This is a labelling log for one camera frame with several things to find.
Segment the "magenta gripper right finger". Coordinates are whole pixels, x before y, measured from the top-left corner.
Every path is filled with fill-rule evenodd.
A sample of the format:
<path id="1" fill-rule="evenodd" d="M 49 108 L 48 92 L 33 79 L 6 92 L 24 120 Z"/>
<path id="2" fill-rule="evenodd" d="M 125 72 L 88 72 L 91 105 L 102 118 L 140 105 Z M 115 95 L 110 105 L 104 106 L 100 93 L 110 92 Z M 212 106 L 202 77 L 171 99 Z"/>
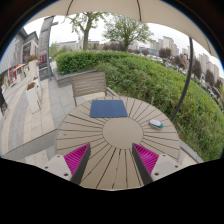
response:
<path id="1" fill-rule="evenodd" d="M 158 155 L 135 143 L 132 144 L 132 154 L 145 185 L 183 168 L 167 154 Z"/>

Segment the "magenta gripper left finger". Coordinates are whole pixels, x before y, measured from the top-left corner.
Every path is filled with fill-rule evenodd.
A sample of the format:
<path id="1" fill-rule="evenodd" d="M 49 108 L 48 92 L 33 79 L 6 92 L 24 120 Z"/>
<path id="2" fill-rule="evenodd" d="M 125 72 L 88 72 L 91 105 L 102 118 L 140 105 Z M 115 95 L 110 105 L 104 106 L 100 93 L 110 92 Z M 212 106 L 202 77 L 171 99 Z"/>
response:
<path id="1" fill-rule="evenodd" d="M 87 143 L 65 156 L 55 155 L 43 166 L 43 169 L 79 185 L 87 166 L 90 152 L 90 144 Z"/>

